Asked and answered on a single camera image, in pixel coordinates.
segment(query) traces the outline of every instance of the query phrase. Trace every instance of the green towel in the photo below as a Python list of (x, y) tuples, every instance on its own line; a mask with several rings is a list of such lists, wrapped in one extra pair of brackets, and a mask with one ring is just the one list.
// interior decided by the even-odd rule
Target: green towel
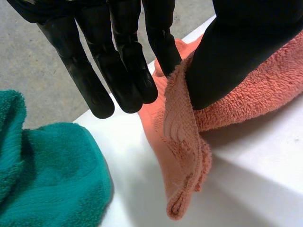
[(0, 91), (0, 227), (96, 227), (111, 199), (105, 160), (90, 133), (56, 123), (22, 130), (26, 107)]

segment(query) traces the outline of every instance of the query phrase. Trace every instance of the orange towel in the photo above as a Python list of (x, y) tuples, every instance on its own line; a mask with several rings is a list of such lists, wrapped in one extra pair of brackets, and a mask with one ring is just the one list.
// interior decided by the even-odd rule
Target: orange towel
[(185, 71), (201, 38), (191, 44), (176, 40), (185, 59), (168, 81), (156, 62), (153, 76), (159, 97), (139, 112), (146, 137), (161, 166), (168, 200), (167, 214), (174, 220), (183, 217), (192, 193), (201, 190), (200, 185), (211, 167), (210, 147), (199, 132), (266, 114), (303, 91), (301, 32), (226, 97), (206, 109), (193, 111)]

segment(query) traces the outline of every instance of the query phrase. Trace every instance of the white table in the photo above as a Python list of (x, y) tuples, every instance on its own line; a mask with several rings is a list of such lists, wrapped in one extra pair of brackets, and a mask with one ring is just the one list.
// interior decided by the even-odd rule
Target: white table
[[(197, 39), (213, 19), (184, 41)], [(213, 167), (177, 222), (166, 216), (160, 167), (139, 116), (115, 106), (109, 119), (87, 111), (75, 121), (95, 138), (114, 182), (102, 227), (303, 226), (303, 96), (275, 113), (205, 133)]]

